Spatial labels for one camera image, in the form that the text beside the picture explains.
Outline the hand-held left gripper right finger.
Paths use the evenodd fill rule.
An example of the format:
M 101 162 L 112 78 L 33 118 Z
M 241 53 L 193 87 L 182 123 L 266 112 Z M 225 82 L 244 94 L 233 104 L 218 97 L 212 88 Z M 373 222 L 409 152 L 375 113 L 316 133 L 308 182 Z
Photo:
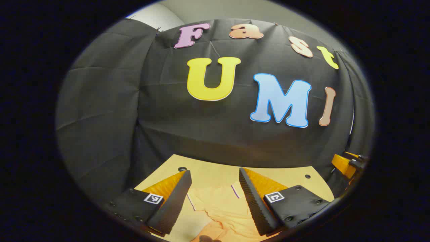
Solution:
M 244 167 L 239 182 L 260 235 L 290 230 L 330 203 L 301 185 L 286 187 Z

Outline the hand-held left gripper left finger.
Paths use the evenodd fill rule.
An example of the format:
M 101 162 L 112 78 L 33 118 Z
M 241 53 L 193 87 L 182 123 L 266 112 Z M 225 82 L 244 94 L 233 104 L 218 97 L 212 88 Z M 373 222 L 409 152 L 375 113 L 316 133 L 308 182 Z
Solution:
M 183 170 L 142 191 L 125 191 L 106 210 L 137 230 L 164 237 L 172 231 L 191 185 L 191 172 Z

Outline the orange polo T-shirt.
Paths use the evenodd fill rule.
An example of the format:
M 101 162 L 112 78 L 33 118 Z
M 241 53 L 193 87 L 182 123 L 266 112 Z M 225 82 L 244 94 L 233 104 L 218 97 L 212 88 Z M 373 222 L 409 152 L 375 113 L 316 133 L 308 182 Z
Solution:
M 190 189 L 188 198 L 195 211 L 204 211 L 211 219 L 190 242 L 260 242 L 269 238 L 259 235 L 239 182 L 229 186 Z

